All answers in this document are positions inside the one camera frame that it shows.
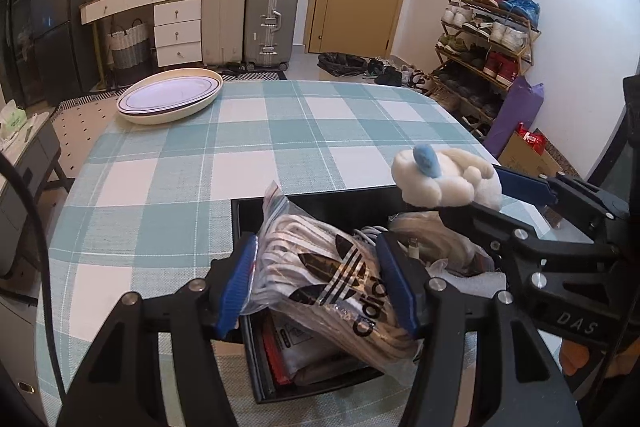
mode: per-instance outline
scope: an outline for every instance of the white stuffed animal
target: white stuffed animal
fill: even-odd
[[[462,149],[435,152],[417,145],[399,152],[391,175],[402,199],[414,206],[463,206],[472,201],[494,210],[502,207],[502,186],[494,166]]]

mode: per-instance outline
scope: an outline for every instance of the black box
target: black box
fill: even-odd
[[[360,188],[337,192],[316,192],[289,196],[289,200],[311,216],[334,225],[347,233],[366,226],[382,225],[399,212],[411,211],[395,185],[390,187]],[[231,221],[234,246],[242,232],[257,233],[262,225],[262,198],[231,201]],[[240,317],[249,376],[257,403],[270,403],[316,394],[329,393],[356,385],[382,375],[377,369],[366,367],[340,377],[312,385],[279,386],[271,376],[269,362],[262,342],[264,312]]]

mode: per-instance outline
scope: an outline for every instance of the tablecloth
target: tablecloth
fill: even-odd
[[[56,347],[68,387],[117,299],[172,293],[232,249],[230,200],[393,184],[400,150],[429,143],[491,155],[438,104],[406,88],[350,82],[225,83],[185,120],[135,126],[116,117],[97,140],[49,249]],[[534,207],[505,197],[503,212],[552,235]],[[408,389],[381,377],[351,389],[256,405],[241,346],[217,343],[218,365],[241,426],[396,425]],[[38,310],[36,358],[47,418],[60,409]],[[183,425],[170,343],[161,337],[171,425]]]

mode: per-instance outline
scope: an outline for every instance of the gray refrigerator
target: gray refrigerator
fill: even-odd
[[[36,61],[50,105],[88,93],[99,81],[91,26],[80,5],[89,0],[31,0]]]

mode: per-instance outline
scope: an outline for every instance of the adidas logo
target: adidas logo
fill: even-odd
[[[370,275],[367,264],[358,247],[342,237],[335,236],[335,250],[341,261],[317,253],[300,253],[302,264],[316,278],[325,284],[312,284],[298,288],[289,299],[309,306],[335,304],[338,300],[347,300],[360,294],[358,301],[362,305],[363,315],[353,323],[353,332],[366,337],[374,330],[375,320],[380,317],[386,297],[384,282]]]

